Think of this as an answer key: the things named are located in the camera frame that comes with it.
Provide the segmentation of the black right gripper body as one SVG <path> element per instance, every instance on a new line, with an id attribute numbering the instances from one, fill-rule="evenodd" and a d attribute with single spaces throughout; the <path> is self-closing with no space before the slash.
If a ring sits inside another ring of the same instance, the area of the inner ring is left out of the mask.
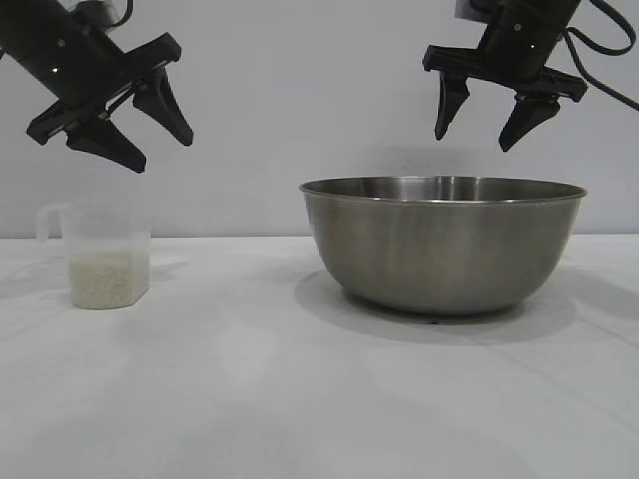
<path id="1" fill-rule="evenodd" d="M 579 77 L 546 66 L 574 15 L 577 1 L 498 1 L 476 48 L 430 45 L 422 64 L 461 79 L 477 79 L 520 95 L 549 94 L 580 101 L 587 85 Z"/>

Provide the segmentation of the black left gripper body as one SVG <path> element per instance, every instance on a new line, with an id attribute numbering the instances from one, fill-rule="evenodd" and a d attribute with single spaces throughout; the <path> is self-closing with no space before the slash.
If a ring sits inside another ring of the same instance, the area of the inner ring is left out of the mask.
<path id="1" fill-rule="evenodd" d="M 124 52 L 84 10 L 57 1 L 3 1 L 1 49 L 57 98 L 27 128 L 41 145 L 88 117 L 108 119 L 109 101 L 181 57 L 168 33 Z"/>

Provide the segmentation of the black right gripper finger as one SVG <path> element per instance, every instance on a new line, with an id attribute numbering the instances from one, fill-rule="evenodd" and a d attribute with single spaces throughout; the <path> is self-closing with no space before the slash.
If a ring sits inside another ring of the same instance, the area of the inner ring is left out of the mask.
<path id="1" fill-rule="evenodd" d="M 553 94 L 516 94 L 515 106 L 499 136 L 503 152 L 510 151 L 525 135 L 560 110 L 559 96 Z"/>
<path id="2" fill-rule="evenodd" d="M 440 141 L 448 131 L 463 103 L 469 98 L 467 77 L 456 73 L 439 73 L 439 103 L 435 122 L 435 137 Z"/>

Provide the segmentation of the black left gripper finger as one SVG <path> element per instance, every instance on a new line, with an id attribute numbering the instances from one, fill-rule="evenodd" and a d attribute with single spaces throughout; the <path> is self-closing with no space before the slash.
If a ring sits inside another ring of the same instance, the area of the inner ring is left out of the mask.
<path id="1" fill-rule="evenodd" d="M 183 146 L 190 146 L 194 133 L 174 97 L 166 69 L 145 75 L 136 86 L 133 106 L 161 125 Z"/>
<path id="2" fill-rule="evenodd" d="M 99 156 L 138 174 L 146 168 L 145 155 L 109 119 L 88 117 L 66 134 L 66 145 L 72 150 Z"/>

